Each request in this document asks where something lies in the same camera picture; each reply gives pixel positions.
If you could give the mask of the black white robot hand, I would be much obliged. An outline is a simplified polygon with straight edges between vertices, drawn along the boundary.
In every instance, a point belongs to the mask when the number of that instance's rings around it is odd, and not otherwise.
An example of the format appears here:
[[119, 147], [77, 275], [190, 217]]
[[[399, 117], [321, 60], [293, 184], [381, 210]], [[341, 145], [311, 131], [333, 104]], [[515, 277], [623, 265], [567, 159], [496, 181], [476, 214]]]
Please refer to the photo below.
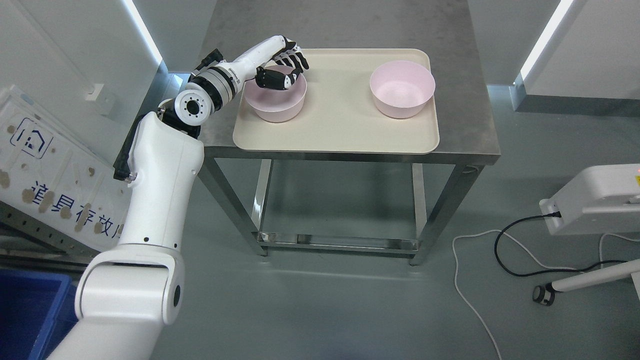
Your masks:
[[[292, 70], [289, 73], [268, 70], [265, 66], [271, 61]], [[234, 82], [239, 89], [243, 88], [245, 82], [254, 80], [260, 88], [287, 91], [309, 69], [302, 48], [284, 35], [274, 35], [261, 41], [230, 63]]]

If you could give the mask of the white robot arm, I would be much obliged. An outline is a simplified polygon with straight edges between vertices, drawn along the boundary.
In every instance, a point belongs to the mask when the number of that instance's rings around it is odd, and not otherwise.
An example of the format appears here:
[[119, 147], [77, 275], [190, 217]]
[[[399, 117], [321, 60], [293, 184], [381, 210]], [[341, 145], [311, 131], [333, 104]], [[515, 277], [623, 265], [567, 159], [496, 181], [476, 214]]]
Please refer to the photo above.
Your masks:
[[204, 162], [198, 136], [236, 93], [228, 80], [203, 85], [197, 76], [223, 61], [213, 50], [188, 89], [135, 119], [113, 164], [113, 177], [132, 191], [122, 233], [84, 270], [74, 301], [78, 321], [51, 360], [148, 360], [163, 328], [176, 321], [185, 287], [186, 210]]

